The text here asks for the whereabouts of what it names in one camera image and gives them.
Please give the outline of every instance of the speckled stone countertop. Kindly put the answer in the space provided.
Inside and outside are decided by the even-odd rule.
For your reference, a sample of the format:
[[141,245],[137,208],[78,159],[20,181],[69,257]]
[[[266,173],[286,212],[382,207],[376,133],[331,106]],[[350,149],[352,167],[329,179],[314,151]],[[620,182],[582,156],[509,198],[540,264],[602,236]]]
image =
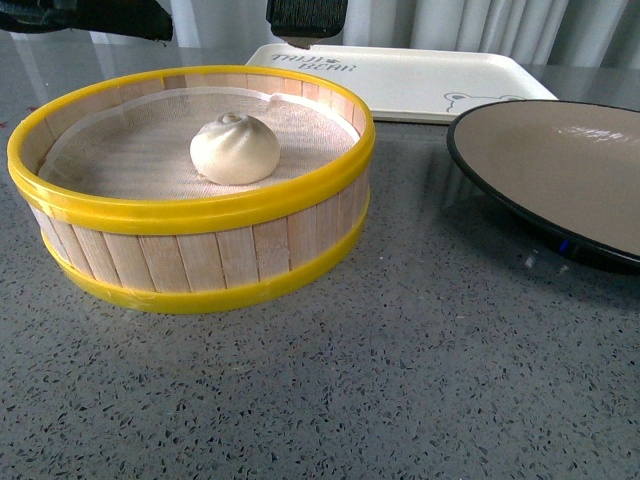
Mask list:
[[[63,93],[251,53],[0,41],[0,161]],[[640,108],[637,71],[531,72]],[[0,478],[640,478],[640,277],[547,250],[462,176],[445,127],[377,130],[353,252],[215,315],[79,290],[3,167]]]

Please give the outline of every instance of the yellow rim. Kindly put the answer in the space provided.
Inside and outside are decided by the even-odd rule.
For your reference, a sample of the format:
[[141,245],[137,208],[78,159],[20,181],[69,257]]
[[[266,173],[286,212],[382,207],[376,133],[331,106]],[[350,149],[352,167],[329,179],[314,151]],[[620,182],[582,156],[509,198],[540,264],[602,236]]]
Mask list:
[[336,245],[295,270],[241,287],[190,293],[157,293],[114,287],[83,273],[63,260],[43,234],[44,243],[69,279],[88,293],[121,307],[155,313],[211,313],[248,307],[290,293],[331,270],[355,246],[362,229],[369,199],[358,223]]
[[[258,190],[197,200],[138,201],[85,195],[57,187],[31,173],[20,159],[30,132],[46,117],[84,97],[123,85],[175,75],[242,73],[311,82],[344,96],[366,119],[364,132],[347,153],[294,180]],[[269,221],[315,205],[336,194],[369,163],[375,131],[366,104],[349,90],[325,79],[263,67],[186,67],[139,73],[107,80],[60,97],[29,115],[14,131],[7,147],[9,173],[22,196],[47,215],[73,225],[112,233],[180,235],[228,230]]]

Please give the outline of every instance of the white tray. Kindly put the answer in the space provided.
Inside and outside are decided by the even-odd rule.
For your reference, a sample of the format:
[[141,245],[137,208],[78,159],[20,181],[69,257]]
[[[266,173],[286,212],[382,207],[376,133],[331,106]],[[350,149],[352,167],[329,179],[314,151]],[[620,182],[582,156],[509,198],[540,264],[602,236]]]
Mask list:
[[359,95],[376,120],[450,123],[479,105],[557,100],[514,60],[488,53],[315,45],[264,45],[247,65],[295,70]]

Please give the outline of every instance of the steamer cloth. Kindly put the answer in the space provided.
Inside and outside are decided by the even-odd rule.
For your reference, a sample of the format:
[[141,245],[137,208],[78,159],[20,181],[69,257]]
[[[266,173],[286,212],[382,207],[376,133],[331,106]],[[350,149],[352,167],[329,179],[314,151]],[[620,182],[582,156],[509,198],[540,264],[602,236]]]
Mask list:
[[[282,151],[271,176],[222,186],[198,174],[189,153],[191,139],[226,112],[254,116],[274,131]],[[346,153],[358,139],[338,114],[301,97],[230,87],[174,89],[81,119],[56,141],[38,175],[75,192],[109,198],[204,198],[304,175]]]

